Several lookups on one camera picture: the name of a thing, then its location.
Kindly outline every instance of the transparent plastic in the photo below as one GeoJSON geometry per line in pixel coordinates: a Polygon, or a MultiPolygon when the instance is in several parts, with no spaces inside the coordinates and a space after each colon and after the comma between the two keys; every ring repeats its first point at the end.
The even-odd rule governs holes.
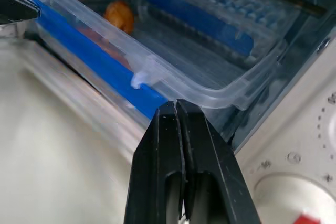
{"type": "MultiPolygon", "coordinates": [[[[247,109],[274,71],[286,48],[282,37],[299,13],[279,0],[231,0],[235,6],[269,7],[251,6],[248,14],[231,10],[229,1],[178,0],[190,9],[177,14],[171,11],[174,3],[133,0],[138,17],[131,37],[77,0],[39,1],[131,69],[134,88],[147,84],[169,100],[186,99],[206,109],[247,109]],[[197,27],[198,19],[186,24],[181,18],[194,10],[204,19],[197,27]],[[263,19],[261,12],[269,15],[263,19]],[[222,25],[220,35],[204,27],[214,19],[222,25]]],[[[187,9],[183,6],[175,9],[187,9]]]]}

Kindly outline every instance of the red marking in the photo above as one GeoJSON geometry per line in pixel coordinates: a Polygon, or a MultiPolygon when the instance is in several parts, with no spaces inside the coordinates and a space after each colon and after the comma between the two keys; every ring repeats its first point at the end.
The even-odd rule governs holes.
{"type": "Polygon", "coordinates": [[[294,224],[321,224],[321,222],[317,219],[313,219],[312,217],[301,215],[294,224]]]}

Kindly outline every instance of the clear plastic container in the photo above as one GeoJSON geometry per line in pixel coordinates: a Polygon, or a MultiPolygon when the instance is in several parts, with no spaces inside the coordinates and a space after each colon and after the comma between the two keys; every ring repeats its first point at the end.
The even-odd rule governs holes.
{"type": "MultiPolygon", "coordinates": [[[[283,36],[300,12],[280,0],[131,0],[137,18],[129,36],[77,0],[35,1],[62,18],[60,25],[50,12],[43,15],[44,29],[85,35],[83,48],[89,38],[134,73],[133,88],[147,84],[168,100],[186,99],[212,111],[249,106],[274,71],[286,47],[283,36]]],[[[72,38],[63,45],[74,47],[72,38]]],[[[122,85],[114,88],[127,96],[122,85]]]]}

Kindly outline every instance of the blue strip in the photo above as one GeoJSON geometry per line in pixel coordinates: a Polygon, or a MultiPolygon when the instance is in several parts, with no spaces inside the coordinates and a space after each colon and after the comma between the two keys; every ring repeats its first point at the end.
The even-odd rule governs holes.
{"type": "Polygon", "coordinates": [[[196,30],[212,37],[215,40],[231,47],[245,57],[250,55],[254,47],[253,39],[246,33],[242,33],[236,39],[238,29],[222,20],[208,14],[197,6],[184,0],[147,0],[149,3],[173,15],[196,30]]]}
{"type": "Polygon", "coordinates": [[[147,85],[134,89],[130,83],[133,72],[118,63],[98,45],[73,28],[62,16],[39,0],[33,0],[41,9],[37,22],[63,46],[90,67],[102,80],[111,85],[141,113],[152,119],[156,109],[167,99],[147,85]]]}

